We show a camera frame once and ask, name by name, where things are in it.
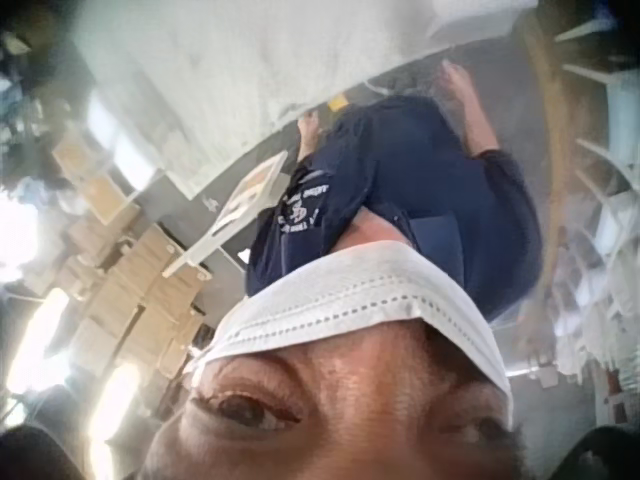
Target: surgical mask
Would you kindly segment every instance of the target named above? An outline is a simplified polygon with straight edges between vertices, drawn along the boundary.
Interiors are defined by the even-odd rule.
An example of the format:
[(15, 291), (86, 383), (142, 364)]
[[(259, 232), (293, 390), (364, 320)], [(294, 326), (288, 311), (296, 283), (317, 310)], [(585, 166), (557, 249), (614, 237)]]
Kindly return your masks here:
[(206, 364), (422, 319), (453, 342), (509, 399), (493, 333), (469, 296), (411, 247), (382, 241), (316, 260), (243, 300), (187, 367), (199, 383)]

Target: person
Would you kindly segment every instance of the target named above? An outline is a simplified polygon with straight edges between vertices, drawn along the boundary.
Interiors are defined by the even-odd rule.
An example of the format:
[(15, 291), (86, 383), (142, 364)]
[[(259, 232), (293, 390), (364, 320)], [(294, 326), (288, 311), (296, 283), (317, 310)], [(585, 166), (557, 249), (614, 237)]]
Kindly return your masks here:
[(469, 73), (445, 61), (439, 75), (461, 105), (465, 145), (428, 98), (355, 108), (321, 148), (317, 114), (299, 121), (300, 163), (278, 205), (259, 215), (248, 295), (380, 238), (444, 270), (488, 321), (536, 284), (542, 240), (520, 169), (500, 150)]
[[(453, 66), (447, 70), (456, 88), (469, 93), (463, 71)], [(444, 168), (438, 157), (432, 158), (441, 154), (453, 164), (445, 173), (458, 175), (457, 182), (470, 189), (455, 190), (450, 197), (471, 202), (472, 194), (480, 192), (490, 199), (472, 202), (480, 205), (476, 215), (484, 216), (486, 205), (493, 208), (490, 213), (504, 214), (504, 225), (482, 219), (501, 227), (494, 236), (513, 235), (508, 241), (523, 243), (526, 235), (535, 236), (537, 229), (530, 225), (535, 224), (535, 214), (520, 179), (513, 176), (515, 167), (497, 150), (495, 135), (478, 105), (466, 108), (467, 145), (472, 156), (479, 156), (476, 160), (459, 158), (454, 137), (429, 101), (392, 99), (365, 109), (364, 114), (356, 112), (338, 127), (339, 141), (330, 139), (316, 154), (311, 153), (316, 145), (307, 142), (307, 133), (317, 132), (317, 120), (314, 116), (302, 120), (302, 167), (280, 205), (267, 212), (255, 244), (257, 256), (251, 253), (253, 294), (225, 316), (211, 345), (188, 367), (189, 400), (154, 438), (139, 478), (527, 478), (513, 426), (509, 381), (478, 305), (495, 312), (507, 302), (499, 295), (497, 300), (478, 302), (478, 294), (492, 294), (492, 289), (474, 290), (464, 277), (453, 276), (446, 269), (451, 264), (443, 268), (437, 248), (436, 261), (432, 260), (421, 243), (429, 229), (414, 232), (401, 222), (394, 224), (385, 212), (398, 212), (409, 222), (414, 214), (380, 207), (373, 199), (382, 200), (391, 189), (371, 188), (376, 175), (396, 176), (397, 182), (401, 175), (410, 176), (403, 173), (404, 164), (413, 165), (421, 181), (407, 180), (409, 185), (397, 185), (396, 193), (424, 183), (425, 190), (437, 187), (442, 194), (442, 188), (429, 179), (428, 169), (419, 165)], [(400, 141), (393, 124), (378, 125), (374, 113), (398, 122), (401, 115), (408, 115), (416, 123), (404, 123), (402, 129), (412, 133)], [(429, 130), (432, 122), (438, 122), (435, 130)], [(436, 131), (444, 132), (445, 138), (435, 138)], [(375, 141), (375, 135), (386, 139), (388, 146)], [(421, 143), (422, 137), (428, 141)], [(414, 141), (429, 148), (418, 163), (407, 159), (417, 153), (418, 145), (405, 143)], [(374, 145), (383, 148), (382, 158), (392, 159), (388, 166), (376, 157)], [(342, 167), (350, 163), (357, 167), (362, 183), (355, 173), (341, 177)], [(471, 173), (464, 172), (465, 167)], [(444, 182), (442, 173), (434, 175)], [(474, 175), (484, 178), (480, 186), (472, 186)], [(498, 182), (508, 186), (500, 188)], [(367, 200), (360, 198), (363, 192)], [(348, 201), (333, 204), (330, 195), (346, 195)], [(521, 205), (501, 212), (500, 202), (509, 196)], [(445, 203), (440, 213), (446, 217)], [(348, 206), (351, 213), (345, 210), (340, 219), (332, 217), (339, 206)], [(449, 212), (464, 244), (468, 212), (456, 210), (459, 206)], [(415, 217), (428, 212), (426, 207)], [(528, 217), (521, 219), (518, 214)], [(269, 219), (281, 228), (273, 228)], [(315, 234), (304, 237), (315, 228), (332, 230), (336, 221), (346, 224), (332, 231), (327, 238), (336, 238), (328, 244)], [(427, 226), (453, 234), (443, 226), (448, 221), (436, 219)], [(297, 225), (306, 225), (306, 230), (295, 229)], [(487, 233), (482, 225), (473, 225), (474, 229)], [(535, 251), (523, 252), (520, 245), (505, 247), (501, 238), (494, 240), (515, 252), (505, 252), (510, 260), (524, 261), (527, 255), (533, 257), (532, 263), (536, 260)], [(484, 240), (482, 244), (487, 252), (469, 255), (493, 256), (491, 244)], [(318, 248), (307, 254), (305, 245)], [(301, 257), (289, 256), (300, 251)], [(476, 265), (481, 261), (469, 260), (464, 250), (465, 273), (471, 270), (493, 281), (486, 266)], [(286, 265), (269, 276), (280, 262)], [(267, 263), (274, 268), (266, 268)], [(499, 262), (497, 267), (505, 266)], [(525, 273), (532, 278), (518, 286), (518, 294), (535, 280), (536, 270), (529, 267)], [(512, 281), (522, 275), (512, 267), (501, 273)], [(503, 293), (509, 301), (516, 298), (513, 292)]]
[(140, 479), (528, 478), (489, 324), (403, 242), (274, 282), (194, 363)]

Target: ceiling light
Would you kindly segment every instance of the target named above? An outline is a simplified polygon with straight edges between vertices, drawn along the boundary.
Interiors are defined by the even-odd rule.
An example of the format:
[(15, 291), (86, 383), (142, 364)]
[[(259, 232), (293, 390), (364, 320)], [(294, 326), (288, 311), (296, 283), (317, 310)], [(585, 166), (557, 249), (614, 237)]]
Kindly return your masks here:
[(68, 303), (69, 296), (54, 288), (29, 320), (7, 377), (7, 388), (12, 393), (24, 393), (31, 386)]
[(120, 365), (113, 371), (91, 417), (89, 436), (93, 440), (106, 442), (115, 435), (139, 383), (140, 373), (129, 363)]

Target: nose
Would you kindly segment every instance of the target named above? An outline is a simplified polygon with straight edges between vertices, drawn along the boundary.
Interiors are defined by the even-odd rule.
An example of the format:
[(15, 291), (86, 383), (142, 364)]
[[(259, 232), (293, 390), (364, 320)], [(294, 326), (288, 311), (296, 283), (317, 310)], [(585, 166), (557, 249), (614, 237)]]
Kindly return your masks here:
[(424, 478), (416, 428), (428, 396), (423, 325), (393, 322), (319, 342), (312, 355), (327, 434), (318, 476), (305, 478)]

